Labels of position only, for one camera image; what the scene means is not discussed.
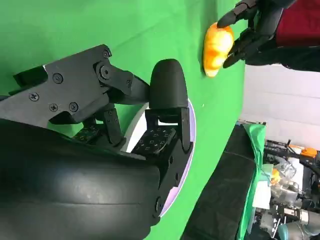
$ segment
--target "white paper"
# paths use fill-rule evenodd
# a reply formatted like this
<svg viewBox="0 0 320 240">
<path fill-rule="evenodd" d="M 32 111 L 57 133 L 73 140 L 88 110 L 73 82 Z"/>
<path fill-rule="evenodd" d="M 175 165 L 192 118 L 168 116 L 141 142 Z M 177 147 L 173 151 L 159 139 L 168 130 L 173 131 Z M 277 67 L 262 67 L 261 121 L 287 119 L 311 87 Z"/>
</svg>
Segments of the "white paper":
<svg viewBox="0 0 320 240">
<path fill-rule="evenodd" d="M 268 181 L 259 181 L 254 193 L 252 206 L 260 209 L 270 209 L 271 187 Z"/>
</svg>

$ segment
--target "purple edge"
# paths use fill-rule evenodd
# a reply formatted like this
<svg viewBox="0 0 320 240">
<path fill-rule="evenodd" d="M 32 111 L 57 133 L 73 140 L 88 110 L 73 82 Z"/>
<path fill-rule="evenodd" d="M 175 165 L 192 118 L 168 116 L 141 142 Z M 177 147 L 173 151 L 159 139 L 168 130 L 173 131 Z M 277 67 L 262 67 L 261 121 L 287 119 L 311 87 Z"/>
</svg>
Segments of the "purple edge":
<svg viewBox="0 0 320 240">
<path fill-rule="evenodd" d="M 190 170 L 190 166 L 191 166 L 191 162 L 192 162 L 192 158 L 194 156 L 194 152 L 195 152 L 195 145 L 196 145 L 196 135 L 197 135 L 197 130 L 196 130 L 196 115 L 195 115 L 195 110 L 194 107 L 192 105 L 192 103 L 190 102 L 190 100 L 188 101 L 188 106 L 189 106 L 189 110 L 190 110 L 190 140 L 191 142 L 193 142 L 193 149 L 192 152 L 190 154 L 189 160 L 186 164 L 185 170 L 183 172 L 180 184 L 178 187 L 174 187 L 170 190 L 169 195 L 164 203 L 164 207 L 162 209 L 162 212 L 160 214 L 160 217 L 163 217 L 166 212 L 170 209 L 170 207 L 172 206 L 172 204 L 175 202 L 177 196 L 179 195 L 179 192 L 182 188 L 182 186 L 184 185 L 187 175 L 189 173 Z"/>
</svg>

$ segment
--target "red fabric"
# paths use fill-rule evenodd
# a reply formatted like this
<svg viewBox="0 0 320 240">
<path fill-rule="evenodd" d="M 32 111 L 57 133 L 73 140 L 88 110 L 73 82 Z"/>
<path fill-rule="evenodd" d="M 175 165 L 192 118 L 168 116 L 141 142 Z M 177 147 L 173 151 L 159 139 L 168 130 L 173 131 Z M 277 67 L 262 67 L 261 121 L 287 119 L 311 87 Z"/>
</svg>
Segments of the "red fabric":
<svg viewBox="0 0 320 240">
<path fill-rule="evenodd" d="M 320 45 L 320 0 L 298 0 L 284 10 L 276 44 L 283 47 Z"/>
</svg>

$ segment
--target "orange object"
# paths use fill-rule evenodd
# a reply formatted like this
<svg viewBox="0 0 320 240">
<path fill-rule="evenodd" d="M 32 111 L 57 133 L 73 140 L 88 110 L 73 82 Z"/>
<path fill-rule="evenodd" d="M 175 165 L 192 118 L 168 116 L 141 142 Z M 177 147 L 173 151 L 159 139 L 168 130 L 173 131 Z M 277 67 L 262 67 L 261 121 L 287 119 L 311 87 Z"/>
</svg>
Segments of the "orange object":
<svg viewBox="0 0 320 240">
<path fill-rule="evenodd" d="M 203 50 L 203 68 L 208 77 L 215 77 L 228 58 L 235 37 L 231 27 L 217 28 L 212 24 L 206 32 Z"/>
<path fill-rule="evenodd" d="M 271 184 L 272 184 L 272 185 L 276 185 L 277 183 L 280 182 L 280 180 L 281 180 L 280 173 L 279 173 L 279 171 L 278 171 L 276 168 L 274 168 L 274 169 L 272 170 Z"/>
<path fill-rule="evenodd" d="M 301 155 L 315 158 L 318 154 L 318 151 L 311 147 L 306 147 L 302 150 Z"/>
</svg>

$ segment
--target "black cover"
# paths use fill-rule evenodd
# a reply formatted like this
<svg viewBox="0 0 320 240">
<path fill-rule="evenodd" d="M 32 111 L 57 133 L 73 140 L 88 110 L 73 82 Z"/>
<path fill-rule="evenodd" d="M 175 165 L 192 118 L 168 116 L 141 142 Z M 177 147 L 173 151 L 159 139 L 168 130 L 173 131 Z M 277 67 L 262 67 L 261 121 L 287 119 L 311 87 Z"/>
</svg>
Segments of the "black cover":
<svg viewBox="0 0 320 240">
<path fill-rule="evenodd" d="M 234 240 L 255 172 L 251 140 L 244 127 L 236 125 L 181 239 Z"/>
<path fill-rule="evenodd" d="M 1 240 L 140 240 L 149 234 L 160 182 L 151 161 L 4 119 L 0 132 Z"/>
</svg>

